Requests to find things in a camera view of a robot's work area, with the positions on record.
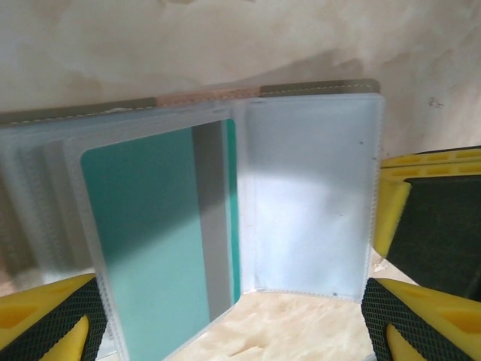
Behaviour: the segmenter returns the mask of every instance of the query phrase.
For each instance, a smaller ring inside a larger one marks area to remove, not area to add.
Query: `black rubber pad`
[[[89,332],[81,360],[95,361],[107,326],[107,318],[95,278],[72,293],[35,325],[0,350],[0,360],[38,361],[85,315],[89,319]]]
[[[481,175],[406,182],[387,259],[421,286],[481,301]]]
[[[448,149],[439,149],[439,150],[429,150],[427,152],[421,152],[416,154],[431,154],[431,153],[442,153],[442,152],[452,152],[455,150],[469,150],[469,149],[480,149],[481,145],[474,145],[472,147],[461,147],[461,148],[448,148]]]
[[[463,350],[429,326],[373,278],[368,280],[361,310],[377,361],[392,361],[386,337],[389,324],[428,361],[471,360]]]

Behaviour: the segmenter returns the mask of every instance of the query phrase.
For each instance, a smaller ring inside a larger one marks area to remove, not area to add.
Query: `white marble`
[[[481,144],[477,0],[2,0],[0,49],[0,111],[374,77],[384,156]],[[179,359],[369,352],[357,305],[249,295]]]

